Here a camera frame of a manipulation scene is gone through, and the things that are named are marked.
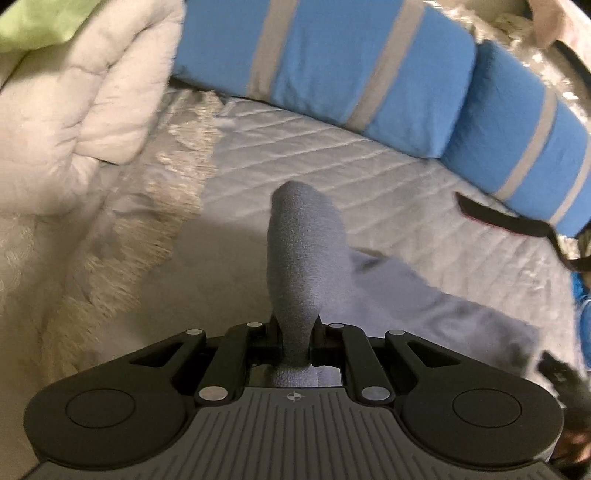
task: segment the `gray textured surface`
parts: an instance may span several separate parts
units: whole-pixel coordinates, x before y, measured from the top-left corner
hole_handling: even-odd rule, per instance
[[[448,465],[415,445],[385,408],[344,389],[246,389],[226,407],[202,409],[169,450],[112,472],[45,463],[27,480],[559,480],[537,462],[505,472]]]
[[[99,332],[100,360],[191,327],[214,336],[265,321],[271,194],[293,179],[329,195],[352,247],[397,255],[432,286],[540,327],[540,346],[574,362],[568,272],[543,239],[464,218],[455,190],[491,201],[439,163],[247,100],[218,121],[226,135],[202,214],[184,224],[172,259],[146,276],[141,306]]]

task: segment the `mattress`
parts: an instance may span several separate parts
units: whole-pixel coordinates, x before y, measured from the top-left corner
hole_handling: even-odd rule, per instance
[[[270,197],[291,179],[330,196],[352,247],[397,255],[431,285],[540,327],[540,348],[576,363],[569,273],[545,240],[463,217],[456,191],[501,207],[440,163],[250,100],[229,99],[217,125],[224,137],[200,216],[144,277],[139,306],[100,329],[98,360],[188,328],[214,336],[265,321]],[[172,129],[195,136],[190,122]]]

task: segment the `pillow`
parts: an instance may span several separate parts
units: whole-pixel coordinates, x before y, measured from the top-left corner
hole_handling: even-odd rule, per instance
[[[591,142],[556,93],[497,43],[478,47],[441,161],[513,211],[575,236],[591,218]]]
[[[188,0],[174,74],[439,157],[475,50],[420,0]]]

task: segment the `blue striped pillow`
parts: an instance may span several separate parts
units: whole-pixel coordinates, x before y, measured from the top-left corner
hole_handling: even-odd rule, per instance
[[[553,90],[489,41],[441,161],[515,212],[575,236],[591,218],[589,138]]]
[[[188,0],[174,75],[439,157],[474,61],[420,0]]]

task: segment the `round pad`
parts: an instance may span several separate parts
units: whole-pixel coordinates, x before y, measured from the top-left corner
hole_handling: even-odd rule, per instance
[[[121,390],[89,390],[70,400],[66,414],[71,421],[89,429],[113,427],[132,416],[134,398]]]
[[[521,415],[521,405],[513,396],[489,388],[458,395],[453,410],[462,420],[490,429],[510,425]]]

